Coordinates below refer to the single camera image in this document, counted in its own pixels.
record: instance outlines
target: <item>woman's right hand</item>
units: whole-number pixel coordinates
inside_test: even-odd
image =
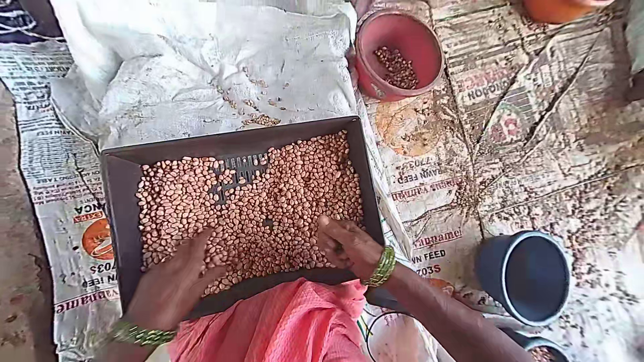
[[[350,269],[361,280],[369,279],[378,266],[383,247],[353,221],[322,215],[317,224],[317,247],[327,259],[336,267]]]

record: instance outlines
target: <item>blue plastic pot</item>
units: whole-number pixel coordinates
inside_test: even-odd
[[[487,239],[476,259],[478,280],[521,323],[548,325],[568,299],[571,271],[563,251],[538,231]]]
[[[553,362],[570,361],[570,359],[564,352],[564,349],[550,339],[543,337],[528,337],[509,328],[501,328],[501,330],[505,334],[507,334],[508,337],[512,338],[512,340],[514,340],[517,344],[523,347],[524,350],[531,350],[532,348],[536,347],[547,347],[554,357]]]

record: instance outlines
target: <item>scattered peanut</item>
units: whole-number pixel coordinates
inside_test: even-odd
[[[174,255],[180,240],[206,227],[204,269],[227,274],[206,294],[254,276],[333,267],[316,246],[317,218],[363,219],[359,177],[348,159],[346,131],[270,148],[264,173],[238,179],[214,157],[143,165],[138,184],[143,269]],[[218,192],[224,188],[225,198]]]
[[[532,355],[532,358],[534,358],[536,362],[554,361],[554,356],[552,352],[550,352],[548,347],[539,346],[539,347],[532,348],[528,352],[530,352],[530,354]]]

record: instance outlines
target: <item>red container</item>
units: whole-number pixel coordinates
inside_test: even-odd
[[[406,90],[385,81],[387,69],[374,54],[386,46],[398,49],[418,77],[418,86]],[[358,30],[356,47],[358,85],[364,94],[391,102],[427,92],[440,78],[444,65],[438,37],[415,17],[398,10],[381,10],[366,18]]]

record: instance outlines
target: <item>bangle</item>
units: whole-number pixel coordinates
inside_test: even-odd
[[[363,285],[367,287],[379,287],[389,279],[392,275],[393,268],[396,266],[396,257],[393,247],[384,247],[383,254],[380,255],[378,266],[375,268],[374,273],[369,280],[361,280]]]
[[[175,330],[143,329],[138,325],[120,320],[114,324],[110,336],[116,342],[133,343],[140,346],[158,346],[170,342]]]

